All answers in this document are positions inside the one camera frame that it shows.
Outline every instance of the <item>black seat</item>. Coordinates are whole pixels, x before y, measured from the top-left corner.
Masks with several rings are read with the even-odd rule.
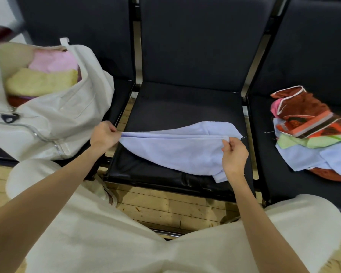
[[[263,197],[273,204],[313,194],[341,210],[341,182],[292,171],[275,148],[270,94],[295,85],[341,115],[341,0],[290,1],[248,94],[260,181],[267,186]]]
[[[125,131],[224,121],[246,136],[240,92],[274,2],[140,0],[144,82]],[[250,160],[245,176],[254,191]],[[164,168],[121,145],[106,180],[235,201],[228,182]]]
[[[34,45],[56,46],[60,44],[59,38],[68,37],[70,44],[85,45],[93,50],[102,68],[114,77],[112,104],[104,120],[117,125],[135,84],[130,1],[16,1]],[[88,147],[89,143],[76,156]],[[63,166],[71,160],[58,163]],[[0,165],[14,166],[17,163],[0,149]]]

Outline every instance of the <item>tiled floor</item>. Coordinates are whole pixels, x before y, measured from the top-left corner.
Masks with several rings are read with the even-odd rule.
[[[119,130],[124,129],[132,105],[133,101],[130,101],[118,125]],[[114,147],[109,150],[107,155],[112,156],[115,149]],[[5,183],[10,170],[8,167],[0,167],[0,207],[9,200],[5,194]],[[99,174],[104,170],[106,169],[100,168]],[[119,210],[141,224],[157,229],[187,233],[219,225],[220,222],[239,214],[234,203],[126,185],[109,184],[109,187],[118,197]],[[24,272],[25,262],[17,273]],[[341,273],[341,248],[320,273]]]

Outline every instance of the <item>light blue cloth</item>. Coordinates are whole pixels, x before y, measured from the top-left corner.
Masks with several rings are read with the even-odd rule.
[[[222,169],[222,139],[241,139],[226,122],[200,122],[177,129],[123,132],[120,142],[133,154],[155,164],[195,175],[212,175],[216,183],[227,181]]]
[[[276,137],[279,137],[281,132],[275,126],[283,122],[282,119],[273,119]],[[294,171],[318,167],[320,169],[333,169],[341,175],[341,142],[321,148],[307,148],[295,145],[282,149],[278,144],[275,147],[284,161]]]

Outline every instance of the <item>black leather backrest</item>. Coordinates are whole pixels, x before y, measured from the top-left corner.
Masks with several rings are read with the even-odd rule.
[[[275,0],[140,0],[143,79],[240,92]]]
[[[341,0],[291,0],[250,93],[295,85],[341,104]]]
[[[129,0],[17,0],[33,44],[70,44],[93,50],[104,70],[135,80]]]

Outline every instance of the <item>pink cloth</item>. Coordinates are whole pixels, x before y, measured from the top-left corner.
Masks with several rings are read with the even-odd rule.
[[[78,64],[74,55],[60,50],[42,50],[34,51],[34,59],[29,64],[29,69],[41,71],[44,73],[77,70]]]
[[[276,118],[279,118],[279,116],[277,115],[277,112],[278,112],[279,104],[282,101],[282,99],[283,98],[277,99],[276,101],[272,103],[272,106],[270,106],[270,112],[272,112],[274,117]]]

